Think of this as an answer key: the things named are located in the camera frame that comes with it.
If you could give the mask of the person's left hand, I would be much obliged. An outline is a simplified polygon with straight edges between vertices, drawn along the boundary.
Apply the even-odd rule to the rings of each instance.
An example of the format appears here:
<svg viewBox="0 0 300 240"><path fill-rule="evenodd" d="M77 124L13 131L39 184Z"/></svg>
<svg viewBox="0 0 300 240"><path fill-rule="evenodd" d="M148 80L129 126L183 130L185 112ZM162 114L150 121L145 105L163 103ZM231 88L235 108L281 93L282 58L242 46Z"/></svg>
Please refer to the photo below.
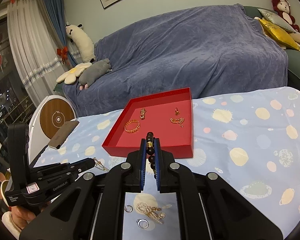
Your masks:
<svg viewBox="0 0 300 240"><path fill-rule="evenodd" d="M23 230L29 222L36 218L36 215L30 210L22 206L11 207L12 221L20 229Z"/></svg>

